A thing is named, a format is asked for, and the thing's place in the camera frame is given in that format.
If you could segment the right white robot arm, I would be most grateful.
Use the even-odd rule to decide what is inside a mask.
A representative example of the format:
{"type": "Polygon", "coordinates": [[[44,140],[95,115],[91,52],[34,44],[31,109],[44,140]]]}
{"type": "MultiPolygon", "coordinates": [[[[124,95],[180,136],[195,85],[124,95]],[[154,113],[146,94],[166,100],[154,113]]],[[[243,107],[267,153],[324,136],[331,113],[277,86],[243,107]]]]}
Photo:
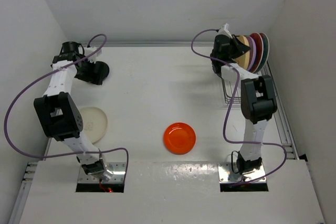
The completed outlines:
{"type": "Polygon", "coordinates": [[[239,174],[260,168],[264,131],[277,111],[272,77],[251,73],[235,62],[235,59],[249,50],[250,47],[240,42],[236,36],[218,34],[211,53],[214,72],[225,81],[238,84],[240,89],[240,108],[246,124],[244,142],[236,161],[239,174]]]}

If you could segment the red teal floral plate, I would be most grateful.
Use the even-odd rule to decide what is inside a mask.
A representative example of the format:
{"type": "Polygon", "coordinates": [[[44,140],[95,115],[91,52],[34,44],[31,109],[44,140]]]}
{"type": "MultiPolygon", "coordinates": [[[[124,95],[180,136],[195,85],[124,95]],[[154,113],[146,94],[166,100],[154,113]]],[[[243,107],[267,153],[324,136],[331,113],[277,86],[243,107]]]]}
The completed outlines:
{"type": "Polygon", "coordinates": [[[263,54],[262,54],[262,59],[260,62],[260,65],[258,67],[258,72],[265,66],[265,64],[267,63],[268,57],[269,57],[269,38],[267,37],[267,35],[265,33],[260,33],[262,40],[263,40],[263,46],[264,46],[264,50],[263,50],[263,54]]]}
{"type": "Polygon", "coordinates": [[[250,69],[250,72],[255,73],[262,60],[264,43],[260,33],[252,33],[250,34],[250,37],[254,40],[256,44],[256,58],[252,65],[252,68],[250,69]]]}

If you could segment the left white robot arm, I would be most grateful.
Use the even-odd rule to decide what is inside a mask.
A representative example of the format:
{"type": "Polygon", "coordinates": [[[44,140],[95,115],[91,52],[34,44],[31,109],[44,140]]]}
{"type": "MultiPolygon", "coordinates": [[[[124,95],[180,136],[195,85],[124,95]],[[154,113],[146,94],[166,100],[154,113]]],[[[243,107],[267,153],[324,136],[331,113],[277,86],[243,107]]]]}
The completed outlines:
{"type": "Polygon", "coordinates": [[[86,175],[107,182],[113,173],[99,149],[83,132],[82,116],[70,95],[75,78],[101,85],[109,75],[109,66],[96,60],[101,53],[100,49],[83,48],[74,41],[63,43],[62,52],[53,58],[51,67],[54,73],[48,88],[41,98],[34,100],[34,108],[44,134],[75,152],[86,175]]]}

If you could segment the tan plate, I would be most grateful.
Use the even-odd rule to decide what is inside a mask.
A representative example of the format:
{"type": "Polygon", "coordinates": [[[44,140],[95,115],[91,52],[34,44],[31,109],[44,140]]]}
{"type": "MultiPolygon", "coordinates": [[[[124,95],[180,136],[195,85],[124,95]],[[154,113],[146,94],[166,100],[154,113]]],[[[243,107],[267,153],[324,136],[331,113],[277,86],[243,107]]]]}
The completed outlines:
{"type": "MultiPolygon", "coordinates": [[[[248,38],[246,36],[239,35],[239,36],[237,36],[237,38],[244,45],[246,45],[249,48],[251,48],[251,44],[249,43],[249,40],[248,40],[248,38]]],[[[244,53],[242,56],[240,56],[237,59],[235,59],[236,63],[240,67],[244,68],[245,70],[248,69],[249,64],[250,64],[250,51],[251,51],[251,49],[248,50],[246,53],[244,53]]]]}

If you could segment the purple plate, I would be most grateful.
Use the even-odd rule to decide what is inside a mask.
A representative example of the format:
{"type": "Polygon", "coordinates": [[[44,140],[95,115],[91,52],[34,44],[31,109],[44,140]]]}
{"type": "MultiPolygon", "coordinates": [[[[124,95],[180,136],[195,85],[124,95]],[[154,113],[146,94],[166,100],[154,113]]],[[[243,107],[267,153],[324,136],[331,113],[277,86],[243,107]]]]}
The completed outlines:
{"type": "Polygon", "coordinates": [[[247,40],[249,42],[249,47],[250,47],[250,57],[249,57],[249,66],[247,68],[247,70],[249,71],[254,62],[255,62],[255,58],[256,58],[256,44],[255,41],[250,37],[250,36],[246,36],[247,40]]]}

